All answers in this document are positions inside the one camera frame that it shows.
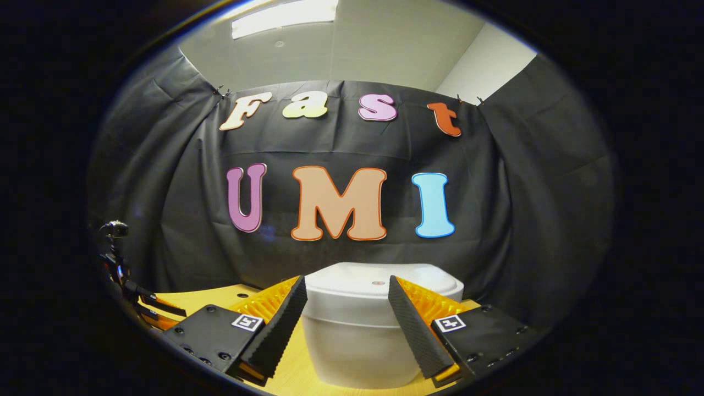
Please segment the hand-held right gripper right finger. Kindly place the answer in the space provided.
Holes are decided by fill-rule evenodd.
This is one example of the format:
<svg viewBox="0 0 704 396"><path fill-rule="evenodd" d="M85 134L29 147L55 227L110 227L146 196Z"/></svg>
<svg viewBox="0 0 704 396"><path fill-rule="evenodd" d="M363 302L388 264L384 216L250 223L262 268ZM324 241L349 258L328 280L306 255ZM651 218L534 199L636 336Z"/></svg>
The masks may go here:
<svg viewBox="0 0 704 396"><path fill-rule="evenodd" d="M462 304L390 276L388 300L425 379L468 385L537 343L537 331L491 304Z"/></svg>

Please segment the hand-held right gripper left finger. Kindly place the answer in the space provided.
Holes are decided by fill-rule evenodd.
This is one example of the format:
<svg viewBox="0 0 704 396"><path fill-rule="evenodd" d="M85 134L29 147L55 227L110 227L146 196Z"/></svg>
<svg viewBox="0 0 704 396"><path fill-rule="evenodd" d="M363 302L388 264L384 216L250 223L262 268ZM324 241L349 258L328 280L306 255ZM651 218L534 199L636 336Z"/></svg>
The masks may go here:
<svg viewBox="0 0 704 396"><path fill-rule="evenodd" d="M206 304L163 335L202 364L264 386L274 377L306 303L306 280L297 276L231 307Z"/></svg>

